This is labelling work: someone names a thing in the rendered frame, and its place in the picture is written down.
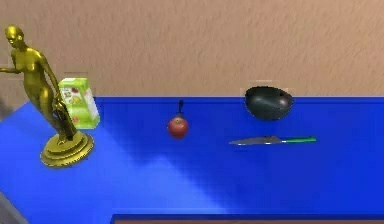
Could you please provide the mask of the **red apple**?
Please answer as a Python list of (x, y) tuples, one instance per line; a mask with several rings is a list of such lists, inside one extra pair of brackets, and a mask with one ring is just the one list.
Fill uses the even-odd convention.
[(178, 112), (177, 114), (169, 120), (167, 125), (168, 133), (175, 139), (182, 139), (186, 136), (189, 124), (183, 113), (184, 101), (180, 100), (178, 102)]

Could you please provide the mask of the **blue table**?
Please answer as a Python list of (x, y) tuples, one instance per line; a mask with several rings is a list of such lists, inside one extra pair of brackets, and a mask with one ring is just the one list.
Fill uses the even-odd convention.
[[(384, 217), (384, 98), (299, 98), (275, 122), (240, 98), (188, 98), (189, 129), (175, 139), (167, 125), (179, 101), (99, 99), (94, 150), (64, 169), (41, 163), (52, 129), (23, 106), (0, 122), (0, 191), (29, 224)], [(317, 141), (231, 144), (263, 136)]]

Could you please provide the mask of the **black bowl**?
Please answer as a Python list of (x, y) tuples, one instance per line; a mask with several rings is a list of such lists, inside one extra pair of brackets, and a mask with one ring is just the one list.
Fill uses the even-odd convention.
[(256, 86), (246, 90), (244, 103), (248, 112), (263, 121), (286, 117), (294, 103), (291, 94), (271, 86)]

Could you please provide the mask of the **green and white carton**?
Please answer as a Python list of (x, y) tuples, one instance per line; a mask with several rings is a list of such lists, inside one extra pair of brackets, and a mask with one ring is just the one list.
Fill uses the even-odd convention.
[(59, 82), (61, 95), (76, 129), (95, 129), (100, 121), (89, 80), (64, 78)]

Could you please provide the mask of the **gold human figure statue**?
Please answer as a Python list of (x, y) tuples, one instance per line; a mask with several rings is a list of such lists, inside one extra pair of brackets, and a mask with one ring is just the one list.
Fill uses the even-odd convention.
[(63, 168), (85, 159), (94, 147), (94, 139), (75, 128), (46, 56), (27, 45), (18, 26), (6, 27), (4, 34), (12, 47), (13, 66), (0, 67), (0, 73), (23, 75), (28, 99), (56, 131), (40, 153), (41, 162), (47, 167)]

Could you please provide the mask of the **green handled kitchen knife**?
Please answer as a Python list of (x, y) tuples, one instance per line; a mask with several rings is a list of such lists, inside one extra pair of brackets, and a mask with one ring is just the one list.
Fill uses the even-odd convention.
[(232, 145), (237, 146), (248, 146), (256, 144), (295, 144), (295, 143), (312, 143), (316, 142), (315, 137), (295, 137), (295, 138), (279, 138), (277, 136), (263, 136), (263, 137), (254, 137), (241, 140), (231, 141)]

